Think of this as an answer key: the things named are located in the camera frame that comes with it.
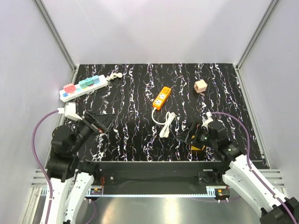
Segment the white multicolour power strip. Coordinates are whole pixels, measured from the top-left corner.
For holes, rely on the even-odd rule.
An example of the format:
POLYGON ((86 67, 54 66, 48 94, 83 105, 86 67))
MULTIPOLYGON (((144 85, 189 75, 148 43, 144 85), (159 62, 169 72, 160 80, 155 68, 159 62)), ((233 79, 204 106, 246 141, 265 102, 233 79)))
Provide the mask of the white multicolour power strip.
POLYGON ((108 81, 104 75, 88 77, 79 81, 78 84, 70 83, 65 85, 63 89, 59 91, 60 99, 63 102, 68 102, 102 87, 106 87, 107 85, 108 81))

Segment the light blue usb charger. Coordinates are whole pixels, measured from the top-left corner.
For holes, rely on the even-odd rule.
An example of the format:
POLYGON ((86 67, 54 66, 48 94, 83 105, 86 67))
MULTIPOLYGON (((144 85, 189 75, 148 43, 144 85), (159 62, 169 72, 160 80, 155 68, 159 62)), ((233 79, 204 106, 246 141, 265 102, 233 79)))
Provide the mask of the light blue usb charger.
POLYGON ((94 84, 98 84, 100 82, 100 78, 98 75, 92 76, 92 81, 94 84))

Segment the teal usb charger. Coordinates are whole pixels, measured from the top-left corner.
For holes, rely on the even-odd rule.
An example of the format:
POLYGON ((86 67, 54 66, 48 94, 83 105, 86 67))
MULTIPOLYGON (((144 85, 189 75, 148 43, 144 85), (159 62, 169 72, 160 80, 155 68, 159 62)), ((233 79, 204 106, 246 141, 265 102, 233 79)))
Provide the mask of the teal usb charger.
POLYGON ((81 80, 81 81, 79 81, 79 86, 80 86, 80 88, 81 89, 85 89, 85 88, 87 88, 88 86, 86 85, 86 83, 85 83, 85 80, 81 80))

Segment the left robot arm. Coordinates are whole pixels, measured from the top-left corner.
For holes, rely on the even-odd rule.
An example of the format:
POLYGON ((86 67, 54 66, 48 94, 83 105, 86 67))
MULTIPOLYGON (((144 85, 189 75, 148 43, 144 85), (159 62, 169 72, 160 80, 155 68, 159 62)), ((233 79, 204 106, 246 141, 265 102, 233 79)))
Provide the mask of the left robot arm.
POLYGON ((83 116, 61 110, 65 117, 78 123, 75 130, 61 125, 52 132, 51 156, 44 171, 47 195, 42 224, 74 224, 91 185, 103 180, 99 165, 80 162, 77 152, 92 136, 104 133, 115 114, 86 112, 83 116))

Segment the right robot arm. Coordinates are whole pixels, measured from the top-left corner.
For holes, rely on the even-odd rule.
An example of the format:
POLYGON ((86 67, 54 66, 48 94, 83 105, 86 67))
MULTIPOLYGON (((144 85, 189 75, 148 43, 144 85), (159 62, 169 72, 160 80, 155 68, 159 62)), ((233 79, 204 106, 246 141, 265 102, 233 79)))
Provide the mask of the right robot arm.
POLYGON ((275 188, 249 160, 243 149, 229 140, 219 121, 191 124, 176 139, 189 146, 210 147, 221 165, 213 169, 212 180, 234 189, 256 212, 262 224, 297 224, 299 202, 275 188))

